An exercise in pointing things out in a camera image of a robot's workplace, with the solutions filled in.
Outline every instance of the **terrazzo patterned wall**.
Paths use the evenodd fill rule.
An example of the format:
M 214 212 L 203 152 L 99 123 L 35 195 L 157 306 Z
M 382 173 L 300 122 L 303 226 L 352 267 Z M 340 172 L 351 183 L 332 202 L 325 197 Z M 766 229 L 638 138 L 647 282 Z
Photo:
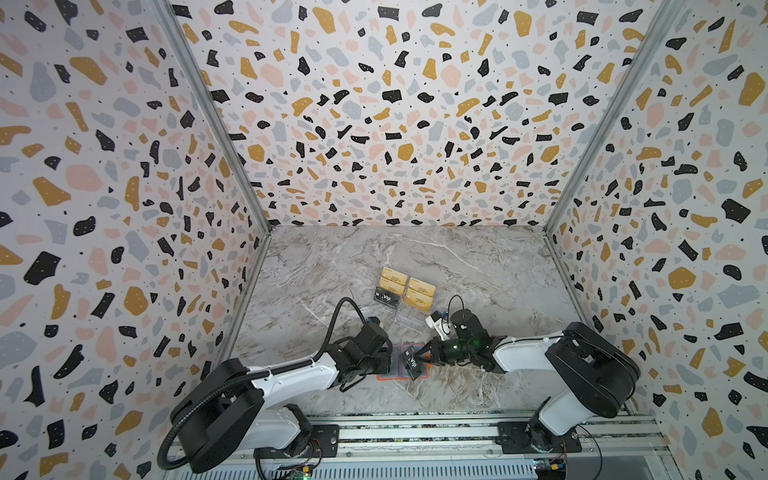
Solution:
M 2 2 L 2 478 L 151 478 L 256 260 L 144 6 Z
M 553 238 L 684 476 L 766 478 L 768 4 L 697 2 Z
M 660 4 L 174 3 L 272 225 L 545 223 Z

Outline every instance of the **perforated metal panel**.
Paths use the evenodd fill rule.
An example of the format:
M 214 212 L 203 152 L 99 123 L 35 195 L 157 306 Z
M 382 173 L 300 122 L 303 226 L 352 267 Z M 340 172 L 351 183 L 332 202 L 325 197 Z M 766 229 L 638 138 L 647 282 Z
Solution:
M 279 478 L 267 471 L 268 478 Z M 179 480 L 257 480 L 253 465 L 225 465 L 198 475 L 185 472 Z M 369 480 L 379 478 L 429 478 L 430 480 L 507 480 L 536 478 L 530 460 L 456 460 L 428 462 L 334 462 L 321 464 L 313 480 Z

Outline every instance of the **metal corner post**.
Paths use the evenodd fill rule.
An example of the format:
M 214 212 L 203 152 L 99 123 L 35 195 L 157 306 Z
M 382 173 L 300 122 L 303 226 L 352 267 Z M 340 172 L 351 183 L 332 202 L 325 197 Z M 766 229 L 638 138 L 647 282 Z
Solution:
M 626 107 L 634 89 L 640 84 L 644 74 L 650 67 L 654 53 L 658 49 L 664 37 L 670 31 L 672 23 L 677 18 L 677 14 L 685 6 L 688 0 L 663 0 L 659 11 L 654 18 L 650 21 L 645 39 L 640 43 L 640 47 L 637 50 L 637 55 L 634 56 L 632 64 L 627 69 L 627 74 L 624 76 L 624 80 L 616 90 L 611 103 L 605 110 L 605 114 L 598 122 L 598 129 L 595 131 L 594 136 L 587 147 L 584 149 L 584 153 L 581 155 L 576 168 L 571 173 L 568 182 L 563 188 L 563 193 L 560 196 L 560 200 L 557 205 L 554 206 L 552 214 L 547 220 L 547 226 L 545 228 L 546 235 L 549 236 L 554 232 L 554 229 L 560 223 L 561 218 L 568 211 L 571 204 L 571 200 L 576 196 L 581 183 L 584 181 L 587 172 L 594 165 L 595 158 L 601 152 L 603 143 L 605 142 L 611 129 L 616 124 L 616 120 Z
M 235 151 L 232 140 L 230 140 L 227 128 L 224 126 L 224 122 L 221 120 L 219 112 L 214 106 L 210 93 L 207 88 L 205 88 L 203 77 L 200 75 L 200 69 L 197 67 L 197 63 L 194 60 L 189 44 L 184 40 L 184 33 L 182 33 L 178 22 L 176 22 L 176 15 L 174 15 L 170 3 L 167 0 L 150 0 L 148 3 L 150 5 L 150 10 L 152 10 L 155 18 L 160 23 L 160 27 L 168 40 L 171 50 L 176 56 L 176 60 L 181 66 L 181 70 L 190 85 L 192 94 L 197 99 L 197 103 L 200 105 L 200 109 L 203 111 L 203 115 L 205 116 L 214 137 L 221 146 L 224 158 L 227 160 L 230 170 L 235 176 L 235 181 L 237 182 L 238 187 L 240 187 L 240 191 L 243 192 L 243 196 L 245 197 L 246 202 L 248 202 L 248 207 L 253 213 L 256 225 L 259 230 L 261 230 L 262 236 L 267 237 L 270 233 L 270 225 L 266 221 L 258 197 L 253 192 L 253 188 L 248 180 L 248 175 L 245 173 L 243 165 L 238 161 L 240 157 Z

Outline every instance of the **marble table surface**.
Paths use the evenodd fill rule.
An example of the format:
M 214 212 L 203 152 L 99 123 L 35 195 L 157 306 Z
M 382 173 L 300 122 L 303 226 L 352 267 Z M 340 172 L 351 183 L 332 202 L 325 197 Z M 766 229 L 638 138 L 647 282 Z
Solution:
M 373 300 L 384 266 L 436 285 L 435 310 L 458 293 L 491 335 L 541 335 L 578 321 L 538 228 L 277 227 L 232 356 L 265 366 L 314 353 L 343 296 L 364 316 L 379 317 L 395 344 L 428 341 L 435 331 L 420 311 Z M 454 300 L 452 309 L 460 304 Z M 333 339 L 358 329 L 345 305 Z M 554 372 L 432 367 L 428 379 L 369 377 L 345 393 L 311 392 L 293 402 L 328 414 L 534 409 L 563 388 Z

